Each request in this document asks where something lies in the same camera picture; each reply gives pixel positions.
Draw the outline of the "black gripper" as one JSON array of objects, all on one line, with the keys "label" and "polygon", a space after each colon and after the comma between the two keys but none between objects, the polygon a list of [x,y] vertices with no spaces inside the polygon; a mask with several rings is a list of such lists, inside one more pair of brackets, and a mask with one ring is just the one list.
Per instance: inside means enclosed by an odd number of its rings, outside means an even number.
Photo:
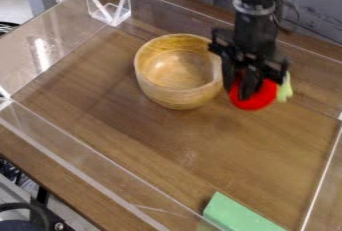
[{"label": "black gripper", "polygon": [[290,62],[276,45],[268,46],[257,53],[249,53],[235,45],[233,30],[214,28],[209,50],[222,60],[222,77],[226,91],[231,90],[235,76],[245,68],[239,85],[239,99],[242,101],[249,100],[257,92],[261,78],[270,79],[277,84],[285,82]]}]

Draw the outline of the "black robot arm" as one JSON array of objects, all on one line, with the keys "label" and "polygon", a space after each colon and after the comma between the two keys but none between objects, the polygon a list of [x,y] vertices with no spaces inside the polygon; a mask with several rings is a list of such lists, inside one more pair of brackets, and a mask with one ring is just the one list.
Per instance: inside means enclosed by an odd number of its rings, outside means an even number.
[{"label": "black robot arm", "polygon": [[268,81],[282,85],[290,61],[277,47],[284,0],[233,0],[234,30],[211,30],[209,50],[222,59],[223,87],[233,90],[239,79],[238,99],[245,101]]}]

